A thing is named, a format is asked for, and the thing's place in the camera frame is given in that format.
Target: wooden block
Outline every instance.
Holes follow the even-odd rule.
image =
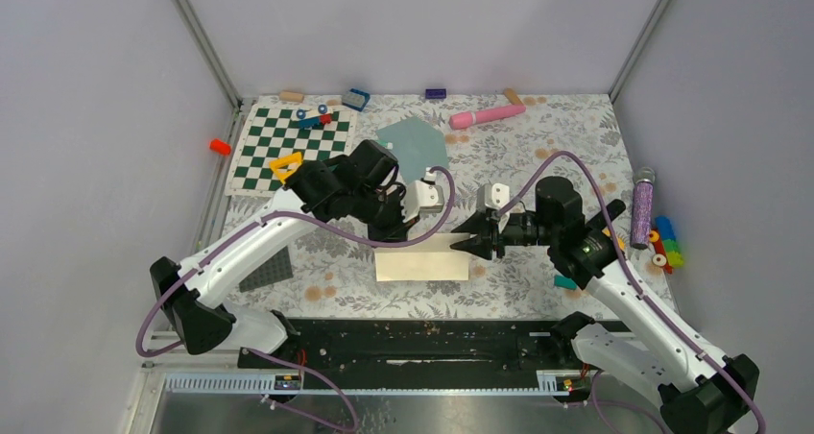
[[[509,103],[512,103],[513,105],[522,105],[523,104],[523,102],[520,100],[520,97],[517,96],[515,91],[512,90],[511,88],[506,88],[505,90],[503,90],[503,95],[506,98],[509,98]]]
[[[294,91],[280,91],[280,101],[290,101],[292,103],[302,103],[305,95]]]
[[[375,249],[376,280],[469,280],[472,256],[449,248],[467,238],[469,234],[433,234],[403,249]]]

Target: green and white checkerboard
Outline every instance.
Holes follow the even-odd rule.
[[[300,106],[251,108],[228,170],[226,195],[272,197],[282,186],[269,162],[301,152],[304,160],[325,160],[350,153],[356,111],[333,108],[333,122],[301,130],[292,116]]]

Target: red block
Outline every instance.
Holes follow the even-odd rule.
[[[231,146],[218,138],[215,138],[209,142],[209,149],[222,156],[228,156],[231,154]]]
[[[663,254],[665,258],[667,257],[667,252],[664,251],[664,244],[661,243],[660,235],[658,240],[653,243],[653,248],[656,249],[656,253]],[[667,274],[673,274],[673,267],[670,266],[669,262],[666,265],[664,265],[664,271],[667,271]]]

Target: pink marker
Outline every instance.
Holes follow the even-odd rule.
[[[500,108],[479,110],[477,112],[459,112],[449,118],[449,126],[453,130],[462,130],[466,127],[491,122],[492,120],[505,119],[513,115],[522,114],[526,111],[523,105],[508,105]]]

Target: table surface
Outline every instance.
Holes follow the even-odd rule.
[[[622,199],[630,208],[632,170],[613,108],[607,95],[521,95],[524,114],[453,131],[447,121],[464,110],[488,109],[507,104],[503,95],[453,95],[427,101],[418,95],[373,95],[359,114],[353,146],[376,139],[376,130],[416,116],[444,133],[450,171],[458,195],[442,231],[462,223],[475,207],[478,187],[486,182],[508,184],[514,195],[539,165],[558,150],[581,158],[602,187],[606,202]],[[338,96],[307,96],[316,105]],[[261,97],[273,104],[275,96]],[[586,217],[598,211],[586,178],[570,159],[556,160],[544,175],[569,178],[583,196]],[[448,187],[439,180],[442,186]],[[224,231],[246,220],[268,202],[254,197],[232,197]],[[523,198],[534,208],[534,193]],[[437,216],[423,219],[411,232],[421,234],[435,224]],[[347,218],[335,226],[357,234],[365,227]],[[630,211],[615,224],[627,243]],[[239,304],[277,309],[290,317],[313,318],[419,318],[419,319],[541,319],[558,320],[574,311],[596,319],[616,316],[587,292],[554,286],[553,265],[541,247],[507,248],[506,256],[486,261],[470,260],[469,281],[376,282],[372,250],[324,230],[316,230],[289,246],[294,278],[228,298]],[[673,307],[672,296],[661,268],[650,262],[653,250],[628,248],[642,278]]]

